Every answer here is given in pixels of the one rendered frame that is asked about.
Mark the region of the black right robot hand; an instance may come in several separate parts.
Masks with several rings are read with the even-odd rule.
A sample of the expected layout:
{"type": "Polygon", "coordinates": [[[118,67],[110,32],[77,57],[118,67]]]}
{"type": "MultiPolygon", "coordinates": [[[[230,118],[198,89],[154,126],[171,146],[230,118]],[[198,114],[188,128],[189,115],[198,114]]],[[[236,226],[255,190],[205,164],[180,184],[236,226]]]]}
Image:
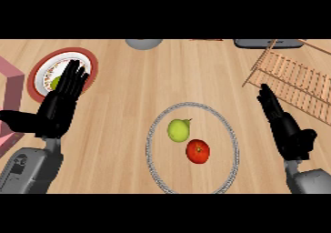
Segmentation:
{"type": "Polygon", "coordinates": [[[310,128],[300,128],[292,115],[284,111],[278,97],[267,84],[261,84],[257,99],[270,124],[279,154],[288,161],[309,160],[309,152],[313,150],[313,143],[317,137],[316,131],[310,128]]]}

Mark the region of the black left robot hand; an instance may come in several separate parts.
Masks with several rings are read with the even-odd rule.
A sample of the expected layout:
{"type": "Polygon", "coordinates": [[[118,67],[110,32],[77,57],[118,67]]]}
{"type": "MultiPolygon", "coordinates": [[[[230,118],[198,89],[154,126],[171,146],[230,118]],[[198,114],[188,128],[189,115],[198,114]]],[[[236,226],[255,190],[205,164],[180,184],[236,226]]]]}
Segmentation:
{"type": "Polygon", "coordinates": [[[61,138],[68,132],[74,110],[89,74],[79,60],[68,62],[53,91],[45,96],[36,114],[0,110],[0,121],[20,133],[36,137],[61,138]]]}

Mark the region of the wooden tiered shelf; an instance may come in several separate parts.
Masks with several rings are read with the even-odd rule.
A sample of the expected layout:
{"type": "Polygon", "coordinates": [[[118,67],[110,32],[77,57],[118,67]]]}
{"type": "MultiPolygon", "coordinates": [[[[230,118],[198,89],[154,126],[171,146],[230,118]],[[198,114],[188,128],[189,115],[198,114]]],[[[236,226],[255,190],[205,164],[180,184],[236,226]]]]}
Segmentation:
{"type": "Polygon", "coordinates": [[[251,69],[245,84],[267,84],[276,97],[331,126],[331,75],[285,56],[272,39],[251,69]]]}

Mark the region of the red tomato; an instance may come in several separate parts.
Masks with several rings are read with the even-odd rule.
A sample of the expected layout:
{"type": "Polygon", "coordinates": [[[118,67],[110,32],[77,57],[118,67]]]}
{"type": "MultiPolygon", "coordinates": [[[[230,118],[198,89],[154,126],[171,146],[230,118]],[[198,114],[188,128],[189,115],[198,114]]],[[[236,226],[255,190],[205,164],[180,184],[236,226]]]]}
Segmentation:
{"type": "Polygon", "coordinates": [[[210,146],[201,139],[192,139],[186,147],[188,159],[195,164],[204,164],[210,157],[210,146]]]}

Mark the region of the round grey-rimmed placemat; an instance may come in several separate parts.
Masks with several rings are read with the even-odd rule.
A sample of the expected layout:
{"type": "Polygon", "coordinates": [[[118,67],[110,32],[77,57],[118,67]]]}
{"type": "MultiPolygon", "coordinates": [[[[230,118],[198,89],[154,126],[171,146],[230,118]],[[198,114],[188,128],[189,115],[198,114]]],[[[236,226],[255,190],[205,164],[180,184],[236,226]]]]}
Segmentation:
{"type": "Polygon", "coordinates": [[[148,134],[146,134],[146,141],[145,141],[145,158],[146,158],[146,165],[148,165],[148,170],[149,170],[149,174],[151,177],[160,187],[160,189],[163,190],[163,192],[166,194],[176,194],[176,191],[170,189],[168,185],[166,184],[166,182],[163,181],[160,175],[158,175],[158,171],[154,165],[154,161],[152,161],[152,139],[154,139],[154,135],[155,135],[155,131],[157,131],[157,127],[158,127],[158,123],[161,121],[161,119],[179,108],[182,107],[198,107],[202,110],[205,110],[207,112],[210,112],[216,118],[219,119],[220,123],[223,124],[229,136],[230,136],[230,140],[232,140],[232,145],[233,145],[233,165],[230,168],[230,173],[229,176],[225,180],[225,182],[222,183],[222,185],[219,186],[219,188],[214,190],[214,194],[225,194],[226,191],[229,190],[235,178],[236,178],[236,174],[238,174],[238,168],[239,168],[239,146],[238,146],[238,139],[236,139],[236,135],[233,132],[233,128],[229,124],[229,121],[226,120],[226,118],[223,117],[223,115],[220,114],[220,112],[210,107],[208,105],[202,104],[202,103],[197,103],[197,102],[182,102],[177,103],[174,105],[171,105],[170,107],[166,108],[166,110],[158,114],[157,119],[154,120],[154,123],[148,129],[148,134]]]}

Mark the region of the red-rimmed white plate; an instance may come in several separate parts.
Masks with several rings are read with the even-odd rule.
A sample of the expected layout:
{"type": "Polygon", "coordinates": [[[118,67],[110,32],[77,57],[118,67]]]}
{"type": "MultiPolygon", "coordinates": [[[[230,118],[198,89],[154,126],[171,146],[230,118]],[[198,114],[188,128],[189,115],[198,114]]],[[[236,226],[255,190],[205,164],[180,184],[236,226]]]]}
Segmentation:
{"type": "Polygon", "coordinates": [[[70,60],[80,61],[80,66],[84,67],[84,72],[89,74],[83,91],[89,89],[96,80],[98,58],[95,54],[81,47],[65,47],[55,50],[39,60],[27,78],[27,92],[39,103],[53,90],[52,82],[62,75],[70,60]]]}

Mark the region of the pink angular object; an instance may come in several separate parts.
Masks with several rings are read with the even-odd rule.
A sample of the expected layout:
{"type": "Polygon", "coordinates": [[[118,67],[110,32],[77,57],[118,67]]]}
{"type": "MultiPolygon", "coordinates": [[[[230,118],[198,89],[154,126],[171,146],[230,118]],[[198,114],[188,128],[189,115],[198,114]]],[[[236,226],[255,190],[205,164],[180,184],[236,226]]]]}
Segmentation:
{"type": "MultiPolygon", "coordinates": [[[[0,74],[6,78],[5,99],[0,110],[18,110],[23,98],[24,73],[0,56],[0,74]]],[[[8,153],[24,133],[14,132],[0,121],[0,158],[8,153]]]]}

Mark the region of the green pear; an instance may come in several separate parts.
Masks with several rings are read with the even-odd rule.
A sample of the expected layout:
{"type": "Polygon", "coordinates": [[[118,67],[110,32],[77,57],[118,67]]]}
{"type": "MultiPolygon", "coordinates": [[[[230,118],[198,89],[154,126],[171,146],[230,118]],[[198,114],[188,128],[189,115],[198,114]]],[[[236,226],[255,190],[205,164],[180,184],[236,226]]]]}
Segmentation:
{"type": "Polygon", "coordinates": [[[167,133],[173,142],[185,142],[189,137],[189,119],[174,119],[168,124],[167,133]]]}

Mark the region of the grey round bowl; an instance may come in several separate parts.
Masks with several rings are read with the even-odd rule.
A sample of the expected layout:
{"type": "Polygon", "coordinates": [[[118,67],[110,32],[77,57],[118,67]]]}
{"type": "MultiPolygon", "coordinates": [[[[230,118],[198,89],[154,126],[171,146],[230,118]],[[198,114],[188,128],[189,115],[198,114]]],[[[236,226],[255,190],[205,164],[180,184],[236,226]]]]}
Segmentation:
{"type": "Polygon", "coordinates": [[[161,39],[127,39],[129,46],[138,50],[149,50],[163,42],[161,39]]]}

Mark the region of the dark grey appliance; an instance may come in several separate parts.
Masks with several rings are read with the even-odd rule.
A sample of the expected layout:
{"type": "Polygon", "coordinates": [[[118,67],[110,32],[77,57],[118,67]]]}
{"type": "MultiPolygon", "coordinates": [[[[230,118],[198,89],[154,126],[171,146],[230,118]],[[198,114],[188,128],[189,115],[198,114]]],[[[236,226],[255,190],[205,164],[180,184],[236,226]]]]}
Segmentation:
{"type": "MultiPolygon", "coordinates": [[[[266,49],[272,44],[272,39],[235,39],[233,44],[238,48],[266,49]]],[[[300,48],[303,43],[297,39],[279,39],[273,48],[300,48]]]]}

